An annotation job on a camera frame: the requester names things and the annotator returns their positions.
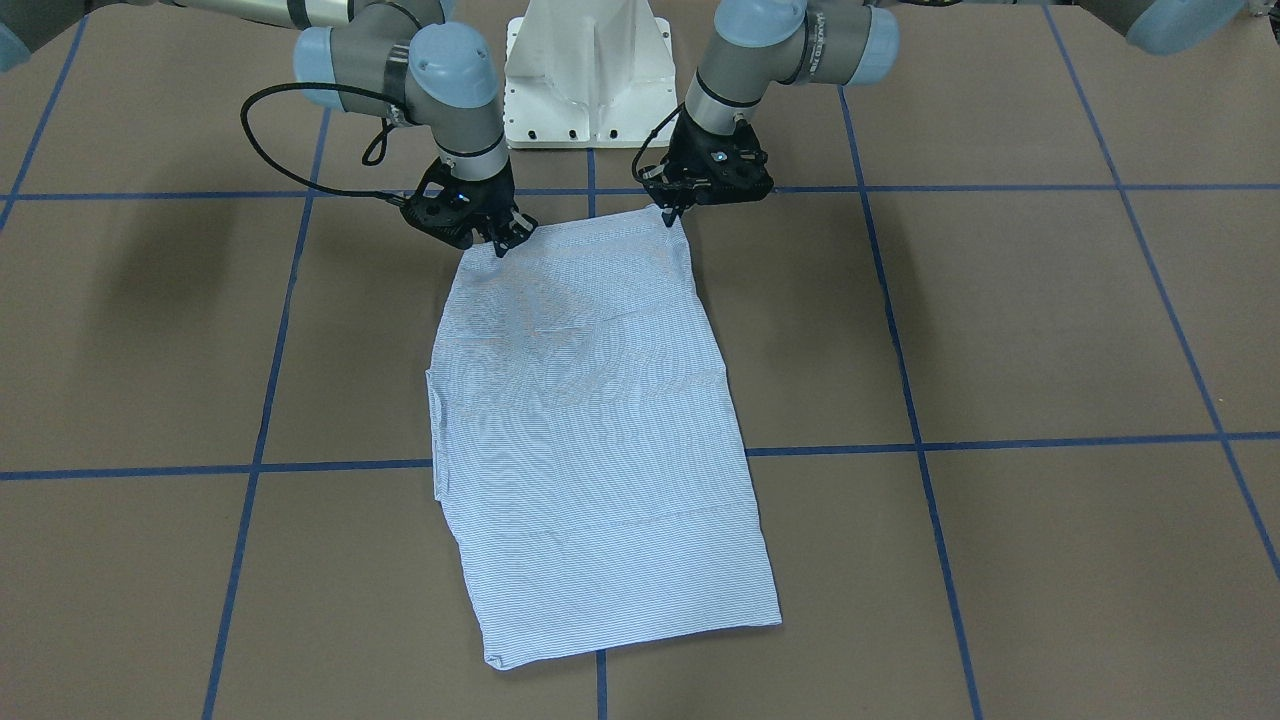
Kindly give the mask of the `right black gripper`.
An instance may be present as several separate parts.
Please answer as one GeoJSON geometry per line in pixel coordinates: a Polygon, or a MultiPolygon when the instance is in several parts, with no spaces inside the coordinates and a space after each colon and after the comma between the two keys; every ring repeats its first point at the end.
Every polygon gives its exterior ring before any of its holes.
{"type": "Polygon", "coordinates": [[[451,206],[460,213],[451,227],[451,246],[461,250],[471,249],[479,233],[497,258],[504,258],[539,227],[538,220],[521,211],[515,201],[515,174],[509,161],[492,178],[456,179],[451,206]]]}

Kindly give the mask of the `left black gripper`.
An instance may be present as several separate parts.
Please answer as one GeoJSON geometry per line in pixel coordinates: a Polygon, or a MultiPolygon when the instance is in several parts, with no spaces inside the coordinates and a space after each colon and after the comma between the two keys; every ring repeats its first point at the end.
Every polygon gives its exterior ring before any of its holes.
{"type": "Polygon", "coordinates": [[[739,202],[740,183],[731,178],[739,168],[730,136],[705,132],[689,113],[676,108],[655,127],[636,152],[640,161],[663,129],[672,129],[666,155],[655,164],[636,167],[636,182],[645,190],[666,228],[691,208],[739,202]]]}

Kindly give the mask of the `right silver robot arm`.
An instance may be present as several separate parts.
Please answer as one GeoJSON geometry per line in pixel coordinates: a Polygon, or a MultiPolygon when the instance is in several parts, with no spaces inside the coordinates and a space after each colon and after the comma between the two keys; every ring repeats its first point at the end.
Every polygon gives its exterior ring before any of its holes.
{"type": "Polygon", "coordinates": [[[252,94],[239,110],[250,147],[279,174],[320,193],[388,204],[410,227],[460,250],[485,243],[503,258],[538,228],[515,199],[490,49],[454,19],[452,1],[196,1],[193,9],[297,33],[293,81],[252,94]],[[250,114],[293,92],[379,119],[366,167],[384,160],[390,133],[403,128],[429,129],[436,158],[411,193],[340,190],[289,173],[259,142],[250,114]]]}

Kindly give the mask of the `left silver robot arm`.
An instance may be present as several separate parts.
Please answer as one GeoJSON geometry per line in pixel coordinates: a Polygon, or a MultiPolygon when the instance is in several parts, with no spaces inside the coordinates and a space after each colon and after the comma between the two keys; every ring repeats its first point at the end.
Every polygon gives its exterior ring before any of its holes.
{"type": "Polygon", "coordinates": [[[872,1],[722,1],[655,164],[632,176],[666,225],[696,206],[756,202],[774,187],[753,118],[772,86],[867,86],[899,56],[893,13],[872,1]]]}

